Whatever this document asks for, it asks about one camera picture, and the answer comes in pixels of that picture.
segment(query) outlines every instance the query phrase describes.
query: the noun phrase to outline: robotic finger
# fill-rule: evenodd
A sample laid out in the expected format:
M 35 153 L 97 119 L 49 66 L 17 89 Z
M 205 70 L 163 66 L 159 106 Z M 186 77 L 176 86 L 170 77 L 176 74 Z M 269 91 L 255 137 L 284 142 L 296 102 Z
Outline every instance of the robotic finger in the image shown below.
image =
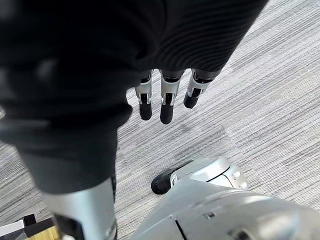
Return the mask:
M 160 70 L 162 98 L 160 120 L 163 124 L 169 124 L 173 118 L 175 99 L 178 94 L 180 79 L 184 72 L 185 70 Z
M 152 73 L 150 70 L 146 77 L 141 80 L 139 86 L 136 86 L 135 94 L 139 100 L 139 112 L 141 119 L 147 121 L 152 116 L 151 96 L 152 96 Z
M 204 71 L 200 69 L 192 69 L 188 89 L 184 96 L 184 106 L 192 109 L 201 94 L 205 92 L 209 84 L 219 75 L 219 71 Z

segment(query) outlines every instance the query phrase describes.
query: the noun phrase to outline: gray carpet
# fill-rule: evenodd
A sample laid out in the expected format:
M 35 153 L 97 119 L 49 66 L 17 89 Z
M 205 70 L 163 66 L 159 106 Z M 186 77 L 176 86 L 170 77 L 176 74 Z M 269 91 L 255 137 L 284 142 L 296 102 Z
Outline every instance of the gray carpet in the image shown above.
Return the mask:
M 130 120 L 118 131 L 116 212 L 128 239 L 161 198 L 153 177 L 186 160 L 226 156 L 252 191 L 320 210 L 320 3 L 271 0 L 193 110 L 181 80 L 170 125 L 160 122 L 160 75 L 153 116 L 140 120 L 131 89 Z M 50 216 L 15 150 L 0 145 L 0 225 Z

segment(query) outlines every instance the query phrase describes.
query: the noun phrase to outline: black fabric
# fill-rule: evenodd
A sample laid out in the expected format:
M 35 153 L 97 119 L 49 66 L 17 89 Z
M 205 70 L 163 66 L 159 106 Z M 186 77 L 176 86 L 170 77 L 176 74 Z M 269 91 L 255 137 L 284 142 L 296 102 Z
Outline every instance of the black fabric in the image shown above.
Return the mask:
M 146 71 L 220 70 L 266 0 L 8 0 L 0 9 L 0 139 L 37 187 L 115 174 L 126 90 Z

